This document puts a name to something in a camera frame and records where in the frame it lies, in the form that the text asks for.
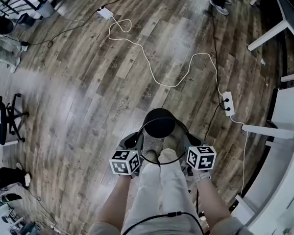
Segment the white pants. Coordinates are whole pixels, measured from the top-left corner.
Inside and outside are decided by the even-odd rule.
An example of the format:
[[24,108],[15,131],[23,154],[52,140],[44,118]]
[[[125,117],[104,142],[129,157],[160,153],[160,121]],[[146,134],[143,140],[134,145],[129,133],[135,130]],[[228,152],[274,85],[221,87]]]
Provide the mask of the white pants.
[[[14,41],[7,37],[0,37],[0,40],[15,46],[18,50],[21,50],[21,44],[17,41]],[[18,58],[15,57],[12,52],[4,49],[0,45],[0,62],[7,63],[11,66],[16,66],[17,60]]]
[[[162,192],[161,212],[159,210],[159,192]],[[161,168],[156,164],[147,164],[140,175],[137,195],[124,223],[122,233],[145,218],[169,212],[188,212],[198,219],[188,193],[180,163],[176,161],[172,164],[164,164],[161,165]],[[154,221],[147,221],[145,224],[138,225],[137,228],[139,230],[136,230],[134,234],[154,233],[160,227],[173,233],[174,231],[179,231],[187,234],[194,230],[200,231],[191,217],[182,215],[173,218],[161,217],[154,219]]]

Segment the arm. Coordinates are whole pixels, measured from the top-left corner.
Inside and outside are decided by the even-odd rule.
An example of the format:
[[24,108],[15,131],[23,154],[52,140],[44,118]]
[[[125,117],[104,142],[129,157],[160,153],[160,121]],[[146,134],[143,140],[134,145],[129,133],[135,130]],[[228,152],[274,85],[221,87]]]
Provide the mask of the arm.
[[121,232],[130,183],[130,176],[119,176],[116,186],[98,214],[97,221],[113,225]]
[[231,216],[229,209],[208,178],[196,183],[196,186],[207,223],[212,230],[218,222]]

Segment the white cube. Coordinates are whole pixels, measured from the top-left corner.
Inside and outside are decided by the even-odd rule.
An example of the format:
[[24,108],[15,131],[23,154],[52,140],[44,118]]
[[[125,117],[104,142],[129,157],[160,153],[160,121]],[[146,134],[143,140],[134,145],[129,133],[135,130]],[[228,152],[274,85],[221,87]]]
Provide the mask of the white cube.
[[216,160],[216,151],[212,146],[190,146],[186,162],[195,170],[211,170]]
[[113,174],[119,175],[132,175],[141,164],[135,150],[117,150],[109,162]]

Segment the bracelet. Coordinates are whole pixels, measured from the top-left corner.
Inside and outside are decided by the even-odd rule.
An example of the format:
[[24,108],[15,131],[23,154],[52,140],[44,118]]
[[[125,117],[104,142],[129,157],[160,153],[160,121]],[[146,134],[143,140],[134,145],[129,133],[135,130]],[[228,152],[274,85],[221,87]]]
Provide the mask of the bracelet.
[[194,181],[195,181],[195,183],[199,183],[201,180],[203,180],[205,178],[211,179],[210,173],[208,171],[206,171],[200,175],[195,176]]

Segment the sleeve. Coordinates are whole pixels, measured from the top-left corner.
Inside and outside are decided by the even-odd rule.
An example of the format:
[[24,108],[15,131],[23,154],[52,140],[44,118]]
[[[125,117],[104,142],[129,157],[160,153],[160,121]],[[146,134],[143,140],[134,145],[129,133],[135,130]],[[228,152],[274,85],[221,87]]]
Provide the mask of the sleeve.
[[95,222],[90,235],[120,235],[121,233],[113,225],[105,222]]
[[229,217],[217,223],[211,235],[253,235],[237,218]]

